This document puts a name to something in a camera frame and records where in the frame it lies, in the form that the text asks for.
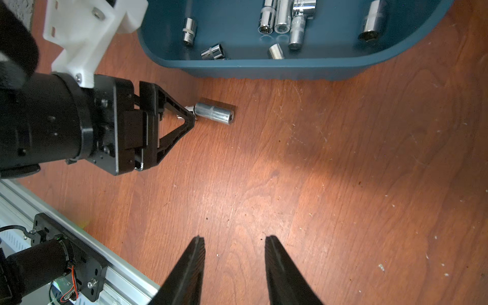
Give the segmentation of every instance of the white 3d-printed bracket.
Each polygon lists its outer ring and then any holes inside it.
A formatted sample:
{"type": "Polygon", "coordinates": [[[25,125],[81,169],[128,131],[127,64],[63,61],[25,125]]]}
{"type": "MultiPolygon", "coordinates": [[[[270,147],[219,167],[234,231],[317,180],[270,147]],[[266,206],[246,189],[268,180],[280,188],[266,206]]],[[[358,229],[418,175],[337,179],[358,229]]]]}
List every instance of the white 3d-printed bracket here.
{"type": "Polygon", "coordinates": [[[141,26],[147,0],[48,0],[44,39],[64,50],[51,70],[70,74],[84,88],[93,88],[93,74],[115,33],[141,26]]]}

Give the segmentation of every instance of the black cable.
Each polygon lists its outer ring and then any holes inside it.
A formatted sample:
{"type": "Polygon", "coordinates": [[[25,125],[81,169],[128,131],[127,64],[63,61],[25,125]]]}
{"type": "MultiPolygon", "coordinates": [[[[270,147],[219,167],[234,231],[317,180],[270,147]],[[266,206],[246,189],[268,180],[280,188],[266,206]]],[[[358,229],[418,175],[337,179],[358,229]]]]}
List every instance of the black cable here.
{"type": "Polygon", "coordinates": [[[53,287],[53,283],[54,281],[51,282],[51,284],[49,285],[49,290],[47,291],[47,294],[49,295],[49,303],[53,303],[53,298],[51,298],[51,289],[53,287]]]}
{"type": "Polygon", "coordinates": [[[3,227],[0,228],[0,232],[6,231],[6,230],[11,230],[11,229],[21,230],[22,232],[24,232],[24,235],[27,236],[30,239],[34,239],[36,237],[35,234],[32,234],[32,233],[27,232],[27,229],[24,228],[21,225],[7,225],[7,226],[3,226],[3,227]]]}

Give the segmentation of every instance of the black mounting plate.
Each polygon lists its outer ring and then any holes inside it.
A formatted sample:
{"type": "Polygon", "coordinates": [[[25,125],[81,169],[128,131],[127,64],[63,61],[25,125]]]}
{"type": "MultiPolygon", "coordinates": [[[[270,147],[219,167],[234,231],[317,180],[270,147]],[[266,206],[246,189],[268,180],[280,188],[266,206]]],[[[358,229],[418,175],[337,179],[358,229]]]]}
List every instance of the black mounting plate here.
{"type": "Polygon", "coordinates": [[[37,233],[36,238],[31,241],[32,246],[51,239],[67,239],[70,241],[69,259],[75,266],[78,288],[91,302],[96,301],[103,290],[108,261],[44,213],[37,214],[34,217],[33,229],[37,233]],[[97,284],[90,289],[87,287],[87,283],[92,279],[95,279],[97,284]]]}

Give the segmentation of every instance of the robotic arm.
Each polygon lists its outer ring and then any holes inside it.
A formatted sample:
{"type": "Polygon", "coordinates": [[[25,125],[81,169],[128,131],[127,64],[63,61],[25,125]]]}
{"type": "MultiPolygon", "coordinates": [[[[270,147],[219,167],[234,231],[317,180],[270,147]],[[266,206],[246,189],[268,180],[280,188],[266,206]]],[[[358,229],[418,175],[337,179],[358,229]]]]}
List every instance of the robotic arm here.
{"type": "Polygon", "coordinates": [[[0,51],[14,64],[0,66],[0,178],[27,176],[40,163],[63,159],[86,159],[113,175],[145,170],[193,128],[194,114],[158,85],[140,82],[137,96],[129,80],[93,75],[115,32],[139,27],[146,8],[146,0],[49,0],[44,37],[65,50],[53,63],[57,72],[41,74],[34,73],[34,39],[1,3],[0,51]],[[74,36],[77,28],[65,22],[70,16],[93,20],[74,36]],[[165,109],[184,124],[159,138],[165,109]]]}

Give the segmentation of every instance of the chrome socket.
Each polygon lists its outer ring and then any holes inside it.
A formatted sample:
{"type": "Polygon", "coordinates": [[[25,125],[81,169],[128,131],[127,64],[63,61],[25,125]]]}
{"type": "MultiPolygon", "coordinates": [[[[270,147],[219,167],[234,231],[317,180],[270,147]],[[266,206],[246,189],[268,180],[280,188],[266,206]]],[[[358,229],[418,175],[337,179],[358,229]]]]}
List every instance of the chrome socket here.
{"type": "Polygon", "coordinates": [[[303,45],[307,19],[315,17],[315,4],[317,0],[294,0],[293,20],[290,29],[290,50],[300,50],[303,45]]]}
{"type": "Polygon", "coordinates": [[[285,56],[283,55],[283,50],[279,44],[274,44],[268,49],[268,55],[274,60],[283,60],[285,56]]]}
{"type": "Polygon", "coordinates": [[[304,42],[305,24],[305,15],[301,14],[293,17],[290,30],[290,43],[288,44],[290,50],[300,50],[302,48],[304,42]]]}
{"type": "Polygon", "coordinates": [[[220,43],[206,49],[205,51],[202,51],[200,54],[204,61],[225,59],[224,49],[222,49],[220,43]]]}
{"type": "Polygon", "coordinates": [[[274,27],[276,33],[285,34],[290,31],[292,5],[293,0],[278,0],[274,27]]]}
{"type": "Polygon", "coordinates": [[[276,15],[277,0],[264,0],[259,19],[258,32],[263,35],[273,33],[274,20],[276,15]]]}
{"type": "Polygon", "coordinates": [[[193,40],[197,33],[197,22],[192,18],[186,18],[183,28],[183,43],[187,46],[193,46],[193,40]]]}
{"type": "Polygon", "coordinates": [[[374,0],[369,5],[369,12],[365,17],[361,34],[358,39],[364,41],[377,40],[385,31],[388,19],[386,0],[374,0]]]}
{"type": "Polygon", "coordinates": [[[224,123],[230,125],[234,121],[234,111],[220,108],[217,106],[211,106],[204,103],[196,103],[193,108],[193,112],[196,116],[207,118],[212,121],[224,123]]]}

